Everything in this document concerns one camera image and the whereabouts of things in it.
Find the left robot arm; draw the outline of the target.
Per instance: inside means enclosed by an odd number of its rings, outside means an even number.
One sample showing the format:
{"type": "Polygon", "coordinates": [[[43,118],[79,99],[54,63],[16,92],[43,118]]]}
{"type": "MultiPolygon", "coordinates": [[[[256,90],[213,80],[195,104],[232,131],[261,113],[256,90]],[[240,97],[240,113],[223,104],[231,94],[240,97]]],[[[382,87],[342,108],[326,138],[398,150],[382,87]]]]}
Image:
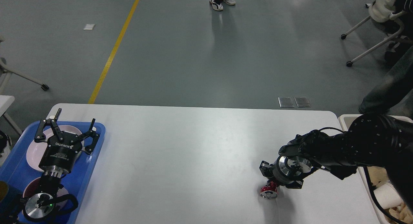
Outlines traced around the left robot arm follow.
{"type": "Polygon", "coordinates": [[[92,119],[31,124],[1,167],[2,224],[73,224],[96,165],[105,126],[92,119]]]}

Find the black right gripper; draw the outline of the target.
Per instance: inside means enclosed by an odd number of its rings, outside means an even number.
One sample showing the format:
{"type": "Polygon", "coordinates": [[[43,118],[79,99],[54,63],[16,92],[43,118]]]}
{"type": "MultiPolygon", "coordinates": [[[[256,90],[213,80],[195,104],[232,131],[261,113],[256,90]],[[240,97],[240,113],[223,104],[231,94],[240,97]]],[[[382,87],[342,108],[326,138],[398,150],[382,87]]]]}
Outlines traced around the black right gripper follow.
{"type": "Polygon", "coordinates": [[[274,164],[261,161],[260,171],[268,180],[274,178],[288,189],[301,189],[303,179],[310,175],[313,166],[310,160],[294,156],[280,156],[274,164]]]}

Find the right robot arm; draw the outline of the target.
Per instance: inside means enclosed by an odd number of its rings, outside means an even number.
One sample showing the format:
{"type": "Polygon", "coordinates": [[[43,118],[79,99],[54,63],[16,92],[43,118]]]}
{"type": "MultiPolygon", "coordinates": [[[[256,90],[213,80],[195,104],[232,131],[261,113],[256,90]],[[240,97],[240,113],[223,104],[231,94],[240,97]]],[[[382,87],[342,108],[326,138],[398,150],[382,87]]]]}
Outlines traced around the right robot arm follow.
{"type": "Polygon", "coordinates": [[[259,169],[267,184],[260,189],[260,196],[275,199],[279,186],[301,189],[304,178],[317,170],[343,180],[363,167],[374,204],[385,216],[401,224],[379,204],[367,167],[385,168],[402,201],[412,209],[412,142],[411,122],[374,114],[357,117],[348,130],[334,136],[324,133],[323,128],[298,134],[279,149],[274,163],[261,162],[259,169]]]}

